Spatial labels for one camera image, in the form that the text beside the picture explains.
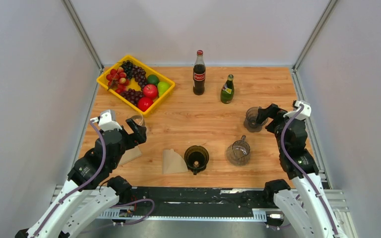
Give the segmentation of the dark grape bunch lower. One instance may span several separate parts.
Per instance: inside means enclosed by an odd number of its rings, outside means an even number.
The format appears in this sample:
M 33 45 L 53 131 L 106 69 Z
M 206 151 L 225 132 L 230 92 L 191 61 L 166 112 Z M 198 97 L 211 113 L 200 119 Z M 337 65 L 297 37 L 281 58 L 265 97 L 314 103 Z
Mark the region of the dark grape bunch lower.
M 120 94 L 123 98 L 125 98 L 128 102 L 132 103 L 134 106 L 137 106 L 139 100 L 144 97 L 142 91 L 137 91 L 135 89 L 128 89 L 123 91 Z

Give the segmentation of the red apple upper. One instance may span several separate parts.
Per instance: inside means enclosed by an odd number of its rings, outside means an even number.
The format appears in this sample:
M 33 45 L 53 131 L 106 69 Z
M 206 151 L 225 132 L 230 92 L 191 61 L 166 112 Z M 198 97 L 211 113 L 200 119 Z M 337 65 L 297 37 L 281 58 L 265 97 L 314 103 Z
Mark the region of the red apple upper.
M 153 84 L 147 84 L 146 86 L 144 86 L 142 92 L 145 97 L 148 97 L 152 100 L 158 97 L 158 88 Z

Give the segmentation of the green lime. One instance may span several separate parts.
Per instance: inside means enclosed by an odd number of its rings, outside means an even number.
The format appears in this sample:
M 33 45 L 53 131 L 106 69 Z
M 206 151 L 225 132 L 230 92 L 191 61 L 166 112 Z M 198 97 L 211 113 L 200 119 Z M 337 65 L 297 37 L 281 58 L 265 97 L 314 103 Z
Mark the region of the green lime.
M 151 74 L 147 77 L 147 83 L 157 86 L 160 82 L 159 78 L 155 74 Z

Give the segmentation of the grey coffee dripper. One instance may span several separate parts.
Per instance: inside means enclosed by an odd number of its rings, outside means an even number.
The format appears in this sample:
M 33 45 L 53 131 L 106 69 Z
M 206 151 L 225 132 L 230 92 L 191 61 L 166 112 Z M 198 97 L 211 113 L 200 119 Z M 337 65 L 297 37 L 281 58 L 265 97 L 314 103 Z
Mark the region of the grey coffee dripper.
M 263 122 L 257 121 L 259 109 L 261 109 L 261 107 L 251 107 L 246 112 L 244 127 L 248 130 L 248 132 L 260 132 L 264 125 L 268 122 L 268 118 L 266 118 Z

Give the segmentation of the glass carafe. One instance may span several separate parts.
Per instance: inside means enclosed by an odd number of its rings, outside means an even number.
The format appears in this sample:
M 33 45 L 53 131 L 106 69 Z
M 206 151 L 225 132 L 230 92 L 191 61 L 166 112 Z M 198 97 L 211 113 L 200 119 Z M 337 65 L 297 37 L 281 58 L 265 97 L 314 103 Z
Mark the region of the glass carafe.
M 129 116 L 137 125 L 145 127 L 145 120 L 142 114 L 133 114 Z
M 240 140 L 231 144 L 225 152 L 226 159 L 235 166 L 244 166 L 249 163 L 251 157 L 250 145 L 243 135 Z

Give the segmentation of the glass carafe left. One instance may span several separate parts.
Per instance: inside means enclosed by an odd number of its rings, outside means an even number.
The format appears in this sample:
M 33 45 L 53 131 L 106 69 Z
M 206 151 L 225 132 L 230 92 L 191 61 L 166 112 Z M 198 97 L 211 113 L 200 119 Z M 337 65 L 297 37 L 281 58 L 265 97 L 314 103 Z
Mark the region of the glass carafe left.
M 133 114 L 129 116 L 137 125 L 145 127 L 145 120 L 142 114 Z

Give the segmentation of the brown paper coffee filter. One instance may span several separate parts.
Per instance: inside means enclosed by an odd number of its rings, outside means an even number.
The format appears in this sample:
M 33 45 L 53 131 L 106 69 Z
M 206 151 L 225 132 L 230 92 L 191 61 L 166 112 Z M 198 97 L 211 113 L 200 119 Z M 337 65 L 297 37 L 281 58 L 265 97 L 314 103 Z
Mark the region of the brown paper coffee filter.
M 176 174 L 187 171 L 187 165 L 181 155 L 173 149 L 163 150 L 162 174 Z

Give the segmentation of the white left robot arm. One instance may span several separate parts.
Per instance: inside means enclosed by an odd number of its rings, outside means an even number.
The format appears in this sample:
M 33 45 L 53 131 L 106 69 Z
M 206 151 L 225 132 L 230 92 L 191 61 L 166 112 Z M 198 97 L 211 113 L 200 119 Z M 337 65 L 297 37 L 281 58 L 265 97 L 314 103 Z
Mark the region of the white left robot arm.
M 126 122 L 131 134 L 110 113 L 90 119 L 99 136 L 95 146 L 75 162 L 62 190 L 42 217 L 15 237 L 75 238 L 106 209 L 131 201 L 132 186 L 126 179 L 109 178 L 126 151 L 146 142 L 146 127 L 132 118 Z

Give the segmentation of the amber coffee dripper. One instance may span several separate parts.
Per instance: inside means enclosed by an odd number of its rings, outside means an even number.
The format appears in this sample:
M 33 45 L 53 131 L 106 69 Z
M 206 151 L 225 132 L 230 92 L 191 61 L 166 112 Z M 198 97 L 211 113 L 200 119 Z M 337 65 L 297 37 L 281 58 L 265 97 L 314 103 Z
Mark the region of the amber coffee dripper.
M 193 145 L 185 151 L 184 161 L 188 170 L 197 175 L 206 169 L 209 153 L 203 146 Z

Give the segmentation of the yellow plastic fruit tray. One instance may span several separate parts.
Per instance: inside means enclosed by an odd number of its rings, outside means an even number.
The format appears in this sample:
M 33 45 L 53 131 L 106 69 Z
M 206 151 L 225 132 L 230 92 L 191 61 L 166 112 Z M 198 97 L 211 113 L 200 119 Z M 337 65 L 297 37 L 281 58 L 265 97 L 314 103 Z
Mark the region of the yellow plastic fruit tray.
M 118 67 L 121 66 L 121 64 L 123 63 L 123 61 L 132 61 L 135 65 L 137 66 L 140 66 L 142 67 L 145 71 L 146 71 L 146 76 L 148 77 L 149 75 L 151 74 L 155 74 L 157 75 L 157 77 L 159 78 L 160 81 L 164 81 L 164 82 L 167 82 L 171 85 L 171 87 L 167 90 L 167 92 L 165 94 L 163 94 L 161 97 L 157 97 L 156 99 L 153 100 L 153 105 L 145 112 L 142 112 L 137 106 L 134 106 L 132 103 L 128 102 L 125 98 L 123 98 L 120 94 L 116 93 L 114 90 L 107 90 L 108 89 L 108 81 L 106 79 L 106 75 L 109 74 L 110 70 L 111 69 L 117 69 Z M 130 83 L 129 83 L 129 86 L 127 86 L 126 90 L 128 90 L 129 88 L 130 89 L 135 89 L 135 90 L 139 90 L 139 91 L 142 91 L 142 89 L 139 87 L 138 83 L 135 82 L 134 79 L 129 79 Z M 152 69 L 151 67 L 145 65 L 144 63 L 142 63 L 141 61 L 137 60 L 136 58 L 134 58 L 133 56 L 131 55 L 126 55 L 124 56 L 119 62 L 115 63 L 113 66 L 111 66 L 109 69 L 107 69 L 105 72 L 103 72 L 98 78 L 97 78 L 97 83 L 100 84 L 100 86 L 103 87 L 103 89 L 105 89 L 106 91 L 108 91 L 109 93 L 115 95 L 117 98 L 119 98 L 121 101 L 125 102 L 128 106 L 130 106 L 131 108 L 133 108 L 134 110 L 136 110 L 137 112 L 139 113 L 142 113 L 145 117 L 149 116 L 151 113 L 153 113 L 155 111 L 155 109 L 160 106 L 166 99 L 167 97 L 172 94 L 176 84 L 175 82 L 173 82 L 172 80 L 168 79 L 167 77 L 163 76 L 162 74 L 160 74 L 159 72 L 157 72 L 156 70 Z

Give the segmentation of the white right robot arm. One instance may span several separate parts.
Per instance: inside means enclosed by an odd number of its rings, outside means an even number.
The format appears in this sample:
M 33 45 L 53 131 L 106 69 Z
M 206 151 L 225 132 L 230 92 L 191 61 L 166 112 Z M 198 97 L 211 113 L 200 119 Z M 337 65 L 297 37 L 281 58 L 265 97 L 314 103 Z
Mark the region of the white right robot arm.
M 278 207 L 300 238 L 345 238 L 326 197 L 319 170 L 306 149 L 306 122 L 311 106 L 294 101 L 293 110 L 286 111 L 276 104 L 258 108 L 256 122 L 272 121 L 265 129 L 274 134 L 283 171 L 293 183 L 302 202 L 299 203 L 289 184 L 276 179 L 265 184 L 263 199 L 266 205 Z

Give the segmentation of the dark grape bunch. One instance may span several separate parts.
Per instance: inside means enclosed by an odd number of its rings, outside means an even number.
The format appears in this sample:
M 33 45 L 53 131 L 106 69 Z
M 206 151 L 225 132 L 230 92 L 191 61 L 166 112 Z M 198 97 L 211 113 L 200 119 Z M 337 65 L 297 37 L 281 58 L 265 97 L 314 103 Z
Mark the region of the dark grape bunch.
M 148 84 L 146 71 L 142 67 L 135 65 L 132 61 L 129 60 L 123 61 L 121 67 L 127 74 L 127 79 L 134 79 L 141 89 L 143 89 Z
M 142 91 L 137 91 L 135 89 L 128 89 L 123 91 L 120 94 L 123 98 L 125 98 L 128 102 L 132 103 L 134 106 L 137 106 L 139 100 L 144 97 Z

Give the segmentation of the red apple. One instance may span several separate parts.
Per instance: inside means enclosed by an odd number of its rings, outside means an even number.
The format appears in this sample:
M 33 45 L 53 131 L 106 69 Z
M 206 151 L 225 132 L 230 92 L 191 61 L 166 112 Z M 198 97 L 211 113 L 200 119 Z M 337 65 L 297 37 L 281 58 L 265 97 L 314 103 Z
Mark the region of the red apple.
M 147 111 L 152 105 L 153 105 L 153 100 L 148 97 L 142 97 L 139 99 L 137 103 L 137 107 L 142 111 L 145 112 Z
M 148 97 L 152 100 L 158 97 L 158 88 L 153 84 L 147 84 L 146 86 L 144 86 L 142 92 L 145 97 Z

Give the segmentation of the glass carafe right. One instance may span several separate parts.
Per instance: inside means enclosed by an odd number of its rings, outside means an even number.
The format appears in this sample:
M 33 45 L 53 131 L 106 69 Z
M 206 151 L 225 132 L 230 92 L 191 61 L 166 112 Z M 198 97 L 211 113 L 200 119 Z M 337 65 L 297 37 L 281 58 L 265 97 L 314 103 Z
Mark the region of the glass carafe right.
M 249 163 L 251 157 L 250 145 L 243 135 L 240 140 L 231 144 L 225 152 L 226 159 L 235 166 L 244 166 Z

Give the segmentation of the green pear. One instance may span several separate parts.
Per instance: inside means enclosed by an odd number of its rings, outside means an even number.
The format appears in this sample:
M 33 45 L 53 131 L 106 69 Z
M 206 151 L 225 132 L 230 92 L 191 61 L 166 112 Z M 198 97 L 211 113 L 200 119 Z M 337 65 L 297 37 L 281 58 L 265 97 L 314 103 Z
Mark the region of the green pear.
M 163 94 L 167 92 L 167 90 L 171 87 L 171 85 L 167 82 L 160 81 L 157 84 L 157 89 L 158 89 L 158 96 L 161 97 Z

